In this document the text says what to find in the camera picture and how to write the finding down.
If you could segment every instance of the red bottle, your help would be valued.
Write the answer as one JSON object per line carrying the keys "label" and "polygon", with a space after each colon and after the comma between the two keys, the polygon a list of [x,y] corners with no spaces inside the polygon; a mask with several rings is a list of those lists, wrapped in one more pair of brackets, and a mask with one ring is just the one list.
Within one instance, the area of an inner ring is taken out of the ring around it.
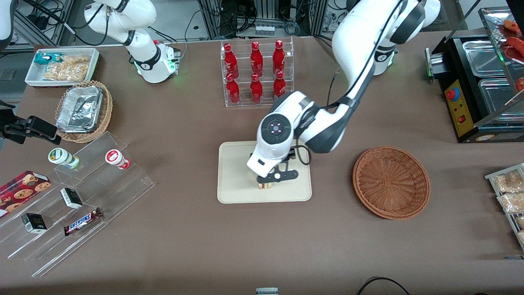
{"label": "red bottle", "polygon": [[224,51],[226,55],[224,57],[224,62],[226,64],[226,70],[228,73],[233,74],[233,79],[238,78],[238,63],[236,62],[236,56],[231,51],[231,44],[224,44]]}
{"label": "red bottle", "polygon": [[251,100],[255,104],[260,104],[262,101],[262,83],[258,81],[257,73],[251,75]]}
{"label": "red bottle", "polygon": [[275,42],[275,52],[273,52],[273,74],[276,75],[277,71],[284,71],[284,42],[282,40],[277,40]]}
{"label": "red bottle", "polygon": [[227,73],[226,75],[226,89],[227,89],[227,95],[230,97],[232,104],[239,104],[240,103],[240,91],[238,89],[238,84],[236,83],[235,79],[233,79],[232,73]]}
{"label": "red bottle", "polygon": [[286,93],[286,82],[284,81],[284,72],[282,70],[277,71],[277,78],[273,83],[273,98],[277,99]]}
{"label": "red bottle", "polygon": [[251,69],[259,78],[264,74],[264,59],[257,41],[251,43]]}

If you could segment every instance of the wicker basket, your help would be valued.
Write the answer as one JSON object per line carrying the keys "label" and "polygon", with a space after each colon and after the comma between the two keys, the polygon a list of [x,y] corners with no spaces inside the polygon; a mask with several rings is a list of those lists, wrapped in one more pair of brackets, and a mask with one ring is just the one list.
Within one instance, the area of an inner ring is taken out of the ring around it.
{"label": "wicker basket", "polygon": [[[111,120],[111,112],[113,111],[113,99],[111,98],[111,93],[109,93],[107,88],[102,83],[97,81],[88,81],[75,85],[73,87],[82,88],[88,86],[97,86],[104,91],[97,127],[95,131],[91,133],[65,133],[57,130],[57,134],[60,135],[64,140],[73,141],[76,143],[87,143],[101,137],[102,134],[104,134],[104,132],[106,131],[107,126],[109,125],[109,121]],[[64,102],[64,99],[66,98],[66,93],[62,95],[62,99],[58,103],[57,110],[54,113],[55,119],[58,119],[58,115],[60,114],[60,110],[62,109],[62,104]]]}
{"label": "wicker basket", "polygon": [[365,151],[353,168],[358,198],[373,213],[387,219],[408,219],[422,212],[430,182],[422,164],[393,146]]}

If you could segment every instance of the white tray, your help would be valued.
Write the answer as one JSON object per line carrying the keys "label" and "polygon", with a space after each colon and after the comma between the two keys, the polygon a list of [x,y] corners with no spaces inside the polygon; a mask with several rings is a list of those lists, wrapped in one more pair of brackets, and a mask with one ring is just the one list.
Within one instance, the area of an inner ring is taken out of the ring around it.
{"label": "white tray", "polygon": [[[289,160],[289,169],[298,171],[295,180],[273,183],[268,189],[259,189],[257,175],[247,166],[256,141],[224,142],[219,148],[219,181],[217,197],[223,204],[300,202],[311,197],[309,166],[298,157]],[[298,149],[302,159],[308,159],[305,149]]]}
{"label": "white tray", "polygon": [[[38,53],[51,53],[57,52],[64,55],[78,56],[78,55],[89,55],[91,56],[91,61],[89,62],[88,73],[85,75],[84,81],[91,81],[93,74],[95,72],[96,62],[100,55],[99,51],[94,48],[48,48],[48,49],[38,49]],[[29,71],[26,75],[26,84],[33,87],[66,87],[73,86],[82,83],[81,82],[72,82],[72,81],[49,81],[43,79],[43,74],[46,72],[47,65],[40,65],[35,62],[31,62]]]}

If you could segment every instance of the metal frame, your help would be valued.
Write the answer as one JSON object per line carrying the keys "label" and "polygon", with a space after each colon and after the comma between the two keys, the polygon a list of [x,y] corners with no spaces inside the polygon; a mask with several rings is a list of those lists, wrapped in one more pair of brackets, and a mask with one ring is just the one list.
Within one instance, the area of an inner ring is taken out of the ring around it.
{"label": "metal frame", "polygon": [[[64,21],[67,21],[69,14],[73,6],[73,0],[63,0],[63,15]],[[29,44],[24,45],[12,45],[8,46],[6,51],[20,51],[33,49],[33,45],[42,44],[48,46],[59,46],[62,39],[63,32],[65,30],[64,26],[58,24],[54,29],[54,33],[51,38],[45,35],[38,27],[36,27],[32,22],[30,22],[19,9],[15,10],[14,18],[14,32],[19,34],[22,38],[29,42]]]}
{"label": "metal frame", "polygon": [[327,7],[328,0],[316,0],[314,5],[310,5],[309,26],[312,36],[322,34],[322,24],[324,23]]}
{"label": "metal frame", "polygon": [[198,0],[200,5],[200,11],[202,12],[202,18],[204,19],[205,28],[208,31],[210,39],[215,39],[219,36],[220,32],[218,27],[220,26],[220,7],[222,1],[219,0]]}

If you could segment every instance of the cookie box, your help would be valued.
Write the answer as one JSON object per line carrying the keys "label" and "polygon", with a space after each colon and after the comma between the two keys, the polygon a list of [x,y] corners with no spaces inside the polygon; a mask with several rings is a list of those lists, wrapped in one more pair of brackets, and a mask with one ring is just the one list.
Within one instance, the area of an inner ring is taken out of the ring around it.
{"label": "cookie box", "polygon": [[41,174],[26,171],[0,186],[0,218],[16,210],[23,203],[51,186]]}

